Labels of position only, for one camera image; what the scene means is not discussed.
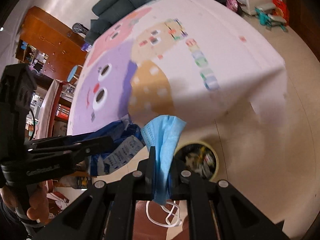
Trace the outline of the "person left hand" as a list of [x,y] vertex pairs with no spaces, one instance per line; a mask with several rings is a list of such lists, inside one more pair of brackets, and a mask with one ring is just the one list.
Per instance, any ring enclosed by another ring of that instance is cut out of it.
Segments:
[[[18,200],[7,186],[1,188],[1,197],[4,204],[9,208],[15,209],[18,207]],[[27,216],[31,220],[48,224],[49,219],[49,204],[47,199],[47,187],[45,182],[38,184],[36,190],[29,198],[30,207],[27,210]]]

